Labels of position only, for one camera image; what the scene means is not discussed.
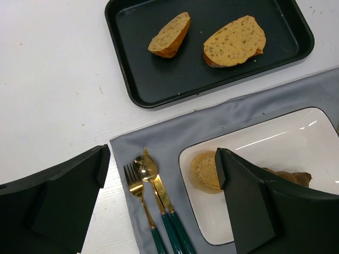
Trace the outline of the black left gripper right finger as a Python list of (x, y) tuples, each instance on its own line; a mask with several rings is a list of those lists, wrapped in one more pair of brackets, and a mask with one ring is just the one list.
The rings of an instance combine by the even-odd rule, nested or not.
[(292, 183), (219, 148), (238, 253), (338, 253), (338, 196)]

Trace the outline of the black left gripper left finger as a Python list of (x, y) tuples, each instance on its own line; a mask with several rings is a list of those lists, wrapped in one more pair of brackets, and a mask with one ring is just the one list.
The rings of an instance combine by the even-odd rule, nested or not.
[(1, 184), (1, 253), (81, 253), (109, 161), (105, 144)]

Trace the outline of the brown croissant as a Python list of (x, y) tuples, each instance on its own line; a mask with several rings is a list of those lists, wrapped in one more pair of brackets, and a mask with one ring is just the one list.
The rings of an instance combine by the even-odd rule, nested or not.
[(311, 174), (306, 172), (290, 173), (286, 171), (274, 171), (265, 167), (262, 169), (304, 187), (309, 187), (309, 183), (312, 180)]

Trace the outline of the orange muffin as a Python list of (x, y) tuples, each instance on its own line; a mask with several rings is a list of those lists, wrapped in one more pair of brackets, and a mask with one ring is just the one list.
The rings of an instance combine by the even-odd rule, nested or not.
[(190, 163), (192, 184), (195, 188), (208, 194), (223, 192), (219, 185), (215, 155), (215, 151), (202, 152), (197, 154)]

